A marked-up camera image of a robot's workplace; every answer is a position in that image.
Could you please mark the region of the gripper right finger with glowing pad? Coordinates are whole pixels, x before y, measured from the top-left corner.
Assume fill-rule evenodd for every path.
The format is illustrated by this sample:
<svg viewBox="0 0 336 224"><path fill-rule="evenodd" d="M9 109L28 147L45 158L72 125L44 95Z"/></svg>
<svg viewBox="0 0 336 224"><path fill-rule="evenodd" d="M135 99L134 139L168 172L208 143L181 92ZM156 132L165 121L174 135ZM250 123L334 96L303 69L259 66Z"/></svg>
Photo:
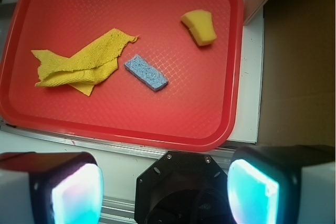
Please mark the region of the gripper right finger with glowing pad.
<svg viewBox="0 0 336 224"><path fill-rule="evenodd" d="M240 147L227 192L237 223L335 223L335 148Z"/></svg>

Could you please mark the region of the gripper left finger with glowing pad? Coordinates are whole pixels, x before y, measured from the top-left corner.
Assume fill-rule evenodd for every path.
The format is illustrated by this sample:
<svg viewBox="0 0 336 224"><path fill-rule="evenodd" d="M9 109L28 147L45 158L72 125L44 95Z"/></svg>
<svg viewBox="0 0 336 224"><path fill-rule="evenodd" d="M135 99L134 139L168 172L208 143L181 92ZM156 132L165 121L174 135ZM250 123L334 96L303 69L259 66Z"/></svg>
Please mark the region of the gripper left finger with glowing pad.
<svg viewBox="0 0 336 224"><path fill-rule="evenodd" d="M102 200L90 153L1 153L1 223L98 223Z"/></svg>

